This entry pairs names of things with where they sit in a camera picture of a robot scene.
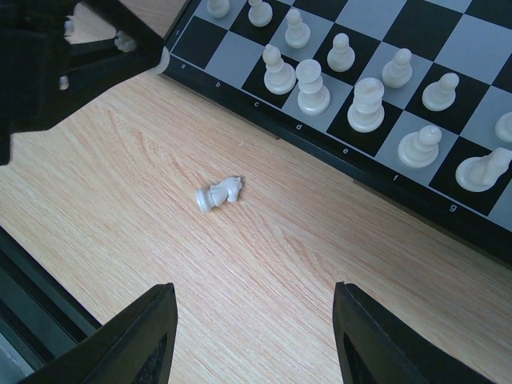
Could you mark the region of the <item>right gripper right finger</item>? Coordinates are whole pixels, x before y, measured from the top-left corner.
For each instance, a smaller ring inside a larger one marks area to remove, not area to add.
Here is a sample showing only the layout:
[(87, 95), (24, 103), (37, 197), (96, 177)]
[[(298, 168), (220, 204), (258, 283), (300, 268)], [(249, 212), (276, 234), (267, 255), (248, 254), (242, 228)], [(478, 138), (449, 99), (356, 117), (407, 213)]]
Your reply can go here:
[(334, 336), (344, 383), (433, 383), (432, 345), (352, 283), (334, 289)]

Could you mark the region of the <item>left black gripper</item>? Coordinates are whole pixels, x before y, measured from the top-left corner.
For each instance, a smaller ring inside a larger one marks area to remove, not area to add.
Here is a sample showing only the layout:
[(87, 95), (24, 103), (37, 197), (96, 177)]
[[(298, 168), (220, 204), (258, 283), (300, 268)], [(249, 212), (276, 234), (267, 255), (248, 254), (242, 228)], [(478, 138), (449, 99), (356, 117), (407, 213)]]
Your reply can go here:
[(114, 44), (79, 43), (70, 51), (65, 32), (71, 1), (1, 2), (3, 166), (10, 162), (13, 134), (48, 130), (113, 86), (160, 63), (162, 37), (121, 1), (81, 4), (116, 29)]

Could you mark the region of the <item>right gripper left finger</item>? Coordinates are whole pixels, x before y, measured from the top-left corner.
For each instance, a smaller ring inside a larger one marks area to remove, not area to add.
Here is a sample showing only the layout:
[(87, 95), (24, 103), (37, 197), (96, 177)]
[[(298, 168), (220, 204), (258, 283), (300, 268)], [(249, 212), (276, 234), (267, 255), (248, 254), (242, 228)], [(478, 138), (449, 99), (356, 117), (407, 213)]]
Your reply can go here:
[(157, 284), (23, 383), (168, 383), (178, 325), (172, 283)]

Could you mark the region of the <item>white pawn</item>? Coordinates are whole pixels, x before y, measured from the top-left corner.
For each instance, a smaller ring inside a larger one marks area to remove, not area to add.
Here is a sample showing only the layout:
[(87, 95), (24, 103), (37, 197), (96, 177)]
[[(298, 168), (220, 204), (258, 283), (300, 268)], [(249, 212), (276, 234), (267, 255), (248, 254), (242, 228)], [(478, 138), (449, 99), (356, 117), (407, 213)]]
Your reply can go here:
[(290, 9), (286, 15), (286, 43), (294, 49), (303, 48), (310, 40), (310, 28), (302, 20), (299, 10)]
[(439, 112), (449, 108), (456, 99), (459, 76), (446, 73), (436, 82), (429, 84), (422, 93), (422, 104), (428, 110)]
[(350, 46), (347, 34), (336, 34), (333, 39), (333, 46), (327, 55), (329, 68), (335, 72), (348, 71), (355, 61), (355, 52)]
[(401, 48), (382, 69), (382, 81), (390, 88), (403, 87), (411, 79), (413, 68), (410, 64), (412, 53), (407, 48)]
[(229, 0), (208, 0), (207, 11), (212, 18), (223, 18), (230, 10)]
[(500, 140), (512, 142), (512, 112), (505, 113), (497, 120), (494, 132)]
[(249, 0), (250, 9), (248, 19), (253, 26), (264, 27), (273, 17), (273, 10), (268, 2), (263, 0)]

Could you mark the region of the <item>white chess piece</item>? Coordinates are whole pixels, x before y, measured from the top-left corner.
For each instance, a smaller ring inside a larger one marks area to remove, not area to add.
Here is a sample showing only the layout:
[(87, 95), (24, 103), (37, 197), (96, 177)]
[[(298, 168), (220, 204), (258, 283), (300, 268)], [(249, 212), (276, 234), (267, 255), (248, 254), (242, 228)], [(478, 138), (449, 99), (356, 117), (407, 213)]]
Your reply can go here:
[(169, 66), (169, 64), (170, 64), (170, 52), (164, 46), (162, 48), (162, 54), (161, 54), (159, 64), (157, 64), (154, 68), (149, 70), (149, 72), (152, 74), (162, 74), (166, 70), (166, 68)]
[(441, 139), (442, 132), (439, 127), (424, 126), (402, 138), (398, 144), (398, 157), (410, 168), (427, 167), (436, 160)]
[(354, 88), (354, 98), (347, 112), (350, 126), (359, 133), (369, 133), (383, 122), (384, 85), (376, 78), (364, 78)]
[(310, 116), (323, 113), (330, 104), (330, 92), (323, 84), (322, 68), (314, 59), (302, 60), (295, 69), (298, 80), (298, 106)]
[(209, 213), (214, 207), (220, 207), (225, 201), (235, 203), (242, 189), (241, 177), (229, 177), (209, 188), (199, 188), (195, 192), (197, 204), (203, 213)]
[(483, 192), (497, 182), (511, 162), (511, 150), (497, 148), (482, 157), (471, 157), (463, 160), (455, 171), (457, 183), (464, 190)]
[(292, 65), (284, 62), (280, 50), (271, 44), (267, 44), (262, 54), (266, 64), (264, 84), (269, 92), (283, 95), (290, 92), (296, 82), (295, 70)]

